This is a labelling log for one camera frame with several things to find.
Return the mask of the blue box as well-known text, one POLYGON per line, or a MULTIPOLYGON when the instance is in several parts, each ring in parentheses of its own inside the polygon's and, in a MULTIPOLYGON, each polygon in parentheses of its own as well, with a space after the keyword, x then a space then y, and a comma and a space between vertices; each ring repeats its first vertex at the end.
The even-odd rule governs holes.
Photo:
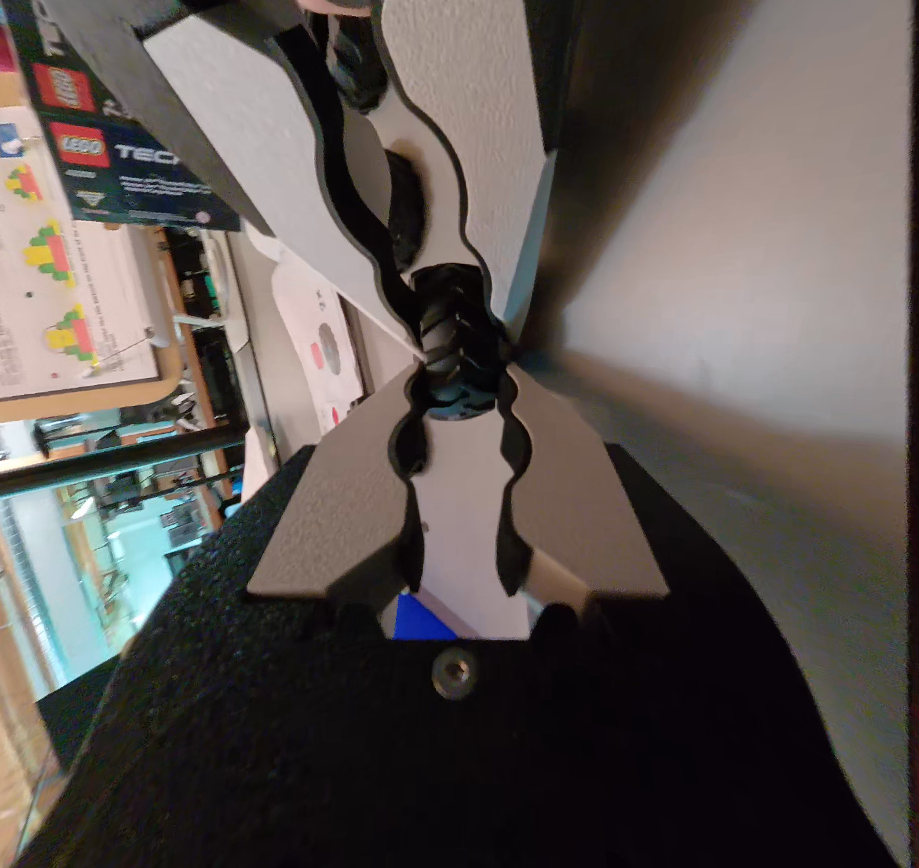
POLYGON ((410 593, 397 597, 392 638, 397 641, 445 642, 457 637, 430 609, 410 593))

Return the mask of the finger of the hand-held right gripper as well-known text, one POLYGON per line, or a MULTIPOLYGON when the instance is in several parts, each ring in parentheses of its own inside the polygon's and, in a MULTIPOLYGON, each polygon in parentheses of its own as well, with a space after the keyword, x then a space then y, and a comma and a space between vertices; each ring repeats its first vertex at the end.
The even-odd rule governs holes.
POLYGON ((292 0, 40 0, 192 173, 421 357, 420 308, 349 170, 346 115, 292 0))
POLYGON ((397 93, 445 144, 460 237, 507 328, 532 300, 581 1, 381 1, 397 93))

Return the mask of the wooden board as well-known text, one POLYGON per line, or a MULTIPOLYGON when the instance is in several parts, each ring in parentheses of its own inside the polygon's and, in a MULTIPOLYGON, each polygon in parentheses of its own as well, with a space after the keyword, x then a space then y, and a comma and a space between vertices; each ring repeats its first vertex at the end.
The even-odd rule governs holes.
POLYGON ((2 423, 145 405, 166 397, 179 384, 186 364, 181 336, 176 332, 177 312, 172 289, 175 273, 167 253, 166 237, 163 231, 151 228, 124 227, 121 232, 127 234, 129 252, 140 274, 144 306, 152 311, 154 338, 149 344, 159 377, 125 383, 92 383, 59 394, 2 401, 2 423))

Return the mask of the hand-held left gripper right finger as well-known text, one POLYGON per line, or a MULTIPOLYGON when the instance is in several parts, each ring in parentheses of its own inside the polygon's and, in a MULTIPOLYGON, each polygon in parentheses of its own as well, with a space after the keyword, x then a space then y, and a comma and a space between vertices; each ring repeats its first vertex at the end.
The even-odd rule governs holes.
POLYGON ((604 441, 565 399, 518 366, 501 379, 501 456, 511 476, 499 510, 500 584, 582 616, 595 601, 669 593, 604 441))

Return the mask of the white brick picture sheet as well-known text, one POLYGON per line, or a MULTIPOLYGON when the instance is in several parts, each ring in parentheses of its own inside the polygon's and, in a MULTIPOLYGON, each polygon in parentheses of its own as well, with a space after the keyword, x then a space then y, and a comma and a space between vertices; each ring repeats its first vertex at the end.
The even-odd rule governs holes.
POLYGON ((75 222, 27 107, 1 122, 2 401, 159 380, 125 233, 75 222))

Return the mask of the toy wheel with red rim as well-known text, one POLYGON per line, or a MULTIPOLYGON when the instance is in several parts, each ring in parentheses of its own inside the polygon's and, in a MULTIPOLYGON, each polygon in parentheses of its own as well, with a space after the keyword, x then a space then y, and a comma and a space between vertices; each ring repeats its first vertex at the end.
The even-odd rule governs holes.
POLYGON ((459 422, 490 412, 509 361, 510 343, 487 307, 481 270, 434 265, 415 272, 412 285, 422 306, 429 417, 459 422))

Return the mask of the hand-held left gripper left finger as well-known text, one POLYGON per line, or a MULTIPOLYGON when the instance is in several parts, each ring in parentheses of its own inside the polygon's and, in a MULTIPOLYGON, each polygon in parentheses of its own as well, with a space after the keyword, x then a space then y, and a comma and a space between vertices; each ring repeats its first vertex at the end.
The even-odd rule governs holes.
POLYGON ((260 599, 417 592, 424 533, 412 478, 428 462, 423 365, 403 369, 316 445, 247 591, 260 599))

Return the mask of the toy instruction booklet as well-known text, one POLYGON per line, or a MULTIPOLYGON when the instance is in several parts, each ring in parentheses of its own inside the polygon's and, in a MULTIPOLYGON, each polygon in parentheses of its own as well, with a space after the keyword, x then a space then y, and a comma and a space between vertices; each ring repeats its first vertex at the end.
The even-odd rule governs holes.
POLYGON ((344 300, 285 246, 280 246, 271 289, 325 436, 366 395, 344 300))

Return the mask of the black metal bar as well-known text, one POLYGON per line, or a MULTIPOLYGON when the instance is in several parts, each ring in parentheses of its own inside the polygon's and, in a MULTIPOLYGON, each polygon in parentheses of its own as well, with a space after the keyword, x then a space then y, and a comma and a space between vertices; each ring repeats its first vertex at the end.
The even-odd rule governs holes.
POLYGON ((245 426, 224 425, 12 469, 1 474, 1 497, 65 487, 243 445, 247 432, 245 426))

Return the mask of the dark toy set box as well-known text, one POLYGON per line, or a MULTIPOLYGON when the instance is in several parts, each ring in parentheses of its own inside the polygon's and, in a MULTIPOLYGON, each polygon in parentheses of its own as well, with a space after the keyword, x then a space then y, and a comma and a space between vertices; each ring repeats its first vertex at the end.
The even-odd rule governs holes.
POLYGON ((213 189, 133 118, 42 0, 2 0, 29 104, 75 219, 239 231, 213 189))

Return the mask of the white desk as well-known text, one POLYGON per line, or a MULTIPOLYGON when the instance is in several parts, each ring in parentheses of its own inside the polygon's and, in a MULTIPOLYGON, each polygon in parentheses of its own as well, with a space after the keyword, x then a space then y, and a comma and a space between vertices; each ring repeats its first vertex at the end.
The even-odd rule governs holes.
POLYGON ((913 0, 583 0, 527 369, 725 549, 909 863, 913 0))

